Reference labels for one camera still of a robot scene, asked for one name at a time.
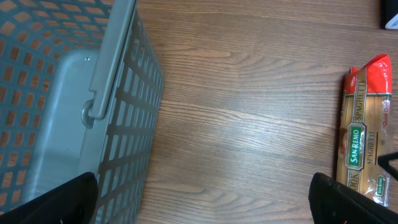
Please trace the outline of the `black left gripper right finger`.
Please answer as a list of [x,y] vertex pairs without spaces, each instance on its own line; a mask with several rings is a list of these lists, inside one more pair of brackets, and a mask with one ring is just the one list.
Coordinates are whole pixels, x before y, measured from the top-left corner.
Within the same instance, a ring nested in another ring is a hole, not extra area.
[[316,224],[397,224],[397,213],[317,172],[308,200]]

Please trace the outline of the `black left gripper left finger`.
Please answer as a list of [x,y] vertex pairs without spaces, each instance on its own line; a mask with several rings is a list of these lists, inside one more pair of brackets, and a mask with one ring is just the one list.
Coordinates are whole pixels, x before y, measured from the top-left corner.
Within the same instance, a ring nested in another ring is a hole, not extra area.
[[89,223],[98,199],[94,173],[85,172],[1,215],[1,224]]

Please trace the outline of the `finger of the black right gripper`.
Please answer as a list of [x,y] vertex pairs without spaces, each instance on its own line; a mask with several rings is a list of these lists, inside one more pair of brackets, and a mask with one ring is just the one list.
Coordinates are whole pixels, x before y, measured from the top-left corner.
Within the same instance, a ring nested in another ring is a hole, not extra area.
[[398,152],[393,152],[377,158],[377,163],[395,180],[398,180],[398,171],[390,165],[390,161],[398,159]]

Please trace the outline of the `orange biscuit roll pack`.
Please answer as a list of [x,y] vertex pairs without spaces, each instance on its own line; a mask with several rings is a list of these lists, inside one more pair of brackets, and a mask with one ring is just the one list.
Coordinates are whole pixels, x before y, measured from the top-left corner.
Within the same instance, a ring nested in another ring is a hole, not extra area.
[[392,65],[380,54],[344,77],[336,180],[388,206],[391,177],[377,159],[392,144]]

